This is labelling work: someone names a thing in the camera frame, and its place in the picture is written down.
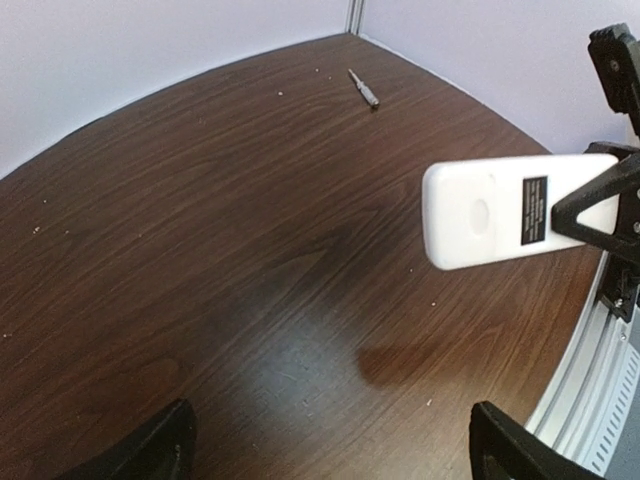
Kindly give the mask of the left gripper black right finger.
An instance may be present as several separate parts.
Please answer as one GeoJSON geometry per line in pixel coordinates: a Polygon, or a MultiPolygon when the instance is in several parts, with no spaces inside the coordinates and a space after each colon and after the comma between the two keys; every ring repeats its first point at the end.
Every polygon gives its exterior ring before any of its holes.
{"type": "Polygon", "coordinates": [[[556,453],[489,401],[470,418],[473,479],[601,479],[556,453]]]}

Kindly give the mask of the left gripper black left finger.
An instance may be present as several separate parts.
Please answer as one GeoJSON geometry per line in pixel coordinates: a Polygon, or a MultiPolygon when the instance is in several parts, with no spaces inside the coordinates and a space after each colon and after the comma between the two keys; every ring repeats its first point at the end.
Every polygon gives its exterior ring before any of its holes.
{"type": "Polygon", "coordinates": [[[176,399],[101,454],[60,479],[189,479],[196,446],[196,414],[176,399]]]}

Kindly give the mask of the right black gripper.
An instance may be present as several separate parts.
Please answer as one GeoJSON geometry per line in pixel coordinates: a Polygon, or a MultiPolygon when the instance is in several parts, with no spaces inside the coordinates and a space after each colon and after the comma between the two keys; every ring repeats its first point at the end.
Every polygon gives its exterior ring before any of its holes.
{"type": "Polygon", "coordinates": [[[582,161],[594,171],[551,208],[557,234],[608,251],[598,299],[630,320],[639,295],[639,148],[592,142],[582,161]]]}

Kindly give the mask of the white remote control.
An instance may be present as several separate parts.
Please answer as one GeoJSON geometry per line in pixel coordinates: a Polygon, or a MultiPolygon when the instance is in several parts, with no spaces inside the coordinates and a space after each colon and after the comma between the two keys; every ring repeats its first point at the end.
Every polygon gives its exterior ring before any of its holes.
{"type": "Polygon", "coordinates": [[[591,153],[431,165],[421,202],[428,259],[455,270],[579,246],[552,230],[551,209],[617,161],[591,153]]]}

